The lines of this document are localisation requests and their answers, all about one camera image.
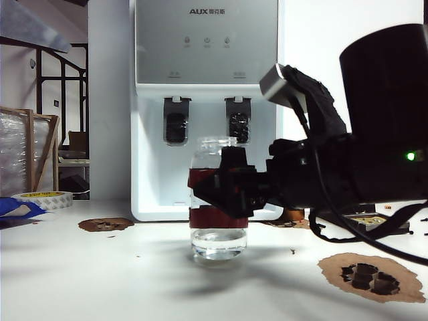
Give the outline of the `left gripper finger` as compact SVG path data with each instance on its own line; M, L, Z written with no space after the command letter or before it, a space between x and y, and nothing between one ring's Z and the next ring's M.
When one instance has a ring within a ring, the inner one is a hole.
M1 1L1 44L68 53L70 43L17 1Z

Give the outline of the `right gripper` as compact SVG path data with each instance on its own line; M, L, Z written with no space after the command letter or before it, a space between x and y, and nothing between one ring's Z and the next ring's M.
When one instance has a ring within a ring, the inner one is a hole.
M354 204L347 159L353 142L351 134L316 146L308 139L277 139L269 147L267 173L258 173L247 163L244 148L226 146L221 150L220 169L193 170L193 194L232 218L252 217L266 203L327 209L325 195L337 209L347 208Z

